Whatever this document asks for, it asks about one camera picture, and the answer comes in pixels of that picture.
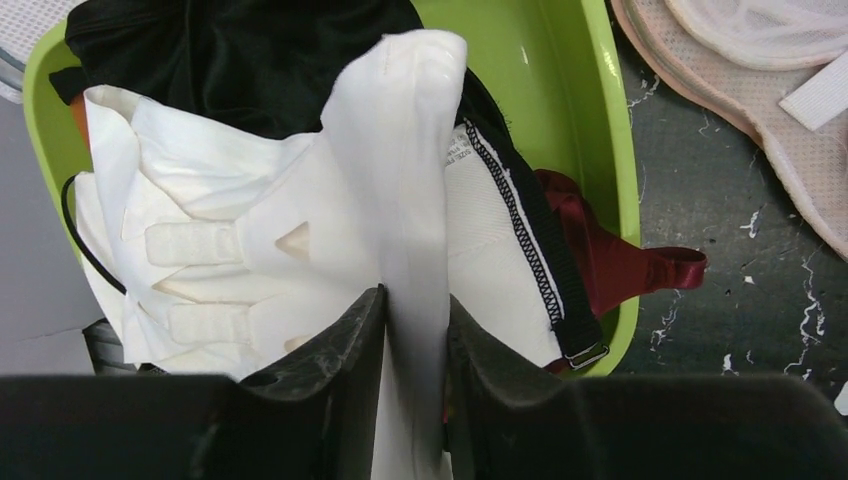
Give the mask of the floral mesh laundry bag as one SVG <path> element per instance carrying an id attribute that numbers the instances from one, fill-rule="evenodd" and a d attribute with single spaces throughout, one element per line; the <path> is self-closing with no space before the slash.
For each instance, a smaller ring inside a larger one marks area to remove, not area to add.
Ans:
<path id="1" fill-rule="evenodd" d="M 729 122 L 765 153 L 804 220 L 847 256 L 847 116 L 816 132 L 778 103 L 813 77 L 748 70 L 701 45 L 665 1 L 614 1 L 615 18 L 636 51 L 676 93 Z"/>

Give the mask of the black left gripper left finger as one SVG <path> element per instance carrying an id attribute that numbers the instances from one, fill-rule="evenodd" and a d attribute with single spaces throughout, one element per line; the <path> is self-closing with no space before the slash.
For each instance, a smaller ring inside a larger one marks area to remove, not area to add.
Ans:
<path id="1" fill-rule="evenodd" d="M 241 381 L 215 375 L 1 381 L 5 479 L 367 479 L 387 293 Z"/>

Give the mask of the white bra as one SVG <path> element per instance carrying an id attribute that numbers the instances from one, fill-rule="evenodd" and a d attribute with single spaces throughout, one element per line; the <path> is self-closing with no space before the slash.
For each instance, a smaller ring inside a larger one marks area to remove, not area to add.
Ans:
<path id="1" fill-rule="evenodd" d="M 74 183 L 95 297 L 131 364 L 235 379 L 299 350 L 365 290 L 389 293 L 375 479 L 442 475 L 446 161 L 459 35 L 389 34 L 338 75 L 316 133 L 250 134 L 110 85 L 82 95 Z"/>

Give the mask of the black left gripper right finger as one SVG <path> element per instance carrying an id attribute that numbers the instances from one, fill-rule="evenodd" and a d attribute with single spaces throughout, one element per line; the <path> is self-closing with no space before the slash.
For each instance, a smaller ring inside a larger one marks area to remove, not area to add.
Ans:
<path id="1" fill-rule="evenodd" d="M 562 379 L 457 300 L 448 328 L 457 479 L 843 479 L 847 429 L 782 375 Z"/>

